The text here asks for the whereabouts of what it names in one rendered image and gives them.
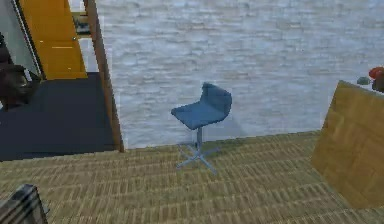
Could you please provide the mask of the brown wooden door frame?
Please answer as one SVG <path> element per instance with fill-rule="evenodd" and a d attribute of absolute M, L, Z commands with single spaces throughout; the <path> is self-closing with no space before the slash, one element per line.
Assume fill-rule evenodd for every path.
<path fill-rule="evenodd" d="M 84 0 L 84 6 L 88 17 L 88 24 L 90 27 L 91 39 L 99 70 L 101 87 L 104 93 L 106 112 L 111 125 L 111 131 L 113 136 L 113 148 L 118 152 L 124 152 L 125 148 L 117 114 L 117 107 L 112 88 L 110 71 L 108 68 L 108 60 L 101 32 L 100 20 L 97 12 L 96 0 Z"/>

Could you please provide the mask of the blue swivel chair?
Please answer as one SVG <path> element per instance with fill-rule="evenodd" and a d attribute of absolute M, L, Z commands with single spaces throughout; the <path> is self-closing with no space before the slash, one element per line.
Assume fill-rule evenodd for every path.
<path fill-rule="evenodd" d="M 197 131 L 196 141 L 193 144 L 181 143 L 178 145 L 180 154 L 185 156 L 186 160 L 177 164 L 177 169 L 191 162 L 201 161 L 213 174 L 217 173 L 205 157 L 218 152 L 220 148 L 202 150 L 203 128 L 225 120 L 231 107 L 232 95 L 230 92 L 214 84 L 204 82 L 200 99 L 197 102 L 176 107 L 170 111 L 189 130 Z"/>

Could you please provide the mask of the wooden cabinet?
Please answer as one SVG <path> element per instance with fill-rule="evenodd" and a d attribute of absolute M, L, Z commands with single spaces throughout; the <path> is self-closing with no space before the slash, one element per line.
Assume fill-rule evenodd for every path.
<path fill-rule="evenodd" d="M 311 163 L 352 207 L 384 206 L 384 95 L 339 81 Z"/>

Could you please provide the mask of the orange room door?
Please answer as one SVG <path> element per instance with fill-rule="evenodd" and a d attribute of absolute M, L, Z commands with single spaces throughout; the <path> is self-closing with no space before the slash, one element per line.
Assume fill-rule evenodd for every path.
<path fill-rule="evenodd" d="M 18 0 L 47 80 L 87 73 L 68 0 Z"/>

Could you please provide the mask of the dark striped box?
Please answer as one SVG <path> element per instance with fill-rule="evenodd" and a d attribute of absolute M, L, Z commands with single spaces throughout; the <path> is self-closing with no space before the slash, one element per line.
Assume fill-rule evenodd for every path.
<path fill-rule="evenodd" d="M 0 199 L 0 224 L 48 224 L 48 212 L 32 184 L 22 184 L 8 198 Z"/>

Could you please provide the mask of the red round object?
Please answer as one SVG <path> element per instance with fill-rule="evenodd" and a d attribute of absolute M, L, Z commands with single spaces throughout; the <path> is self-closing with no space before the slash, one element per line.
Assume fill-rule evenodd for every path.
<path fill-rule="evenodd" d="M 376 78 L 384 75 L 384 67 L 374 67 L 369 71 L 368 75 L 370 78 L 375 80 Z"/>

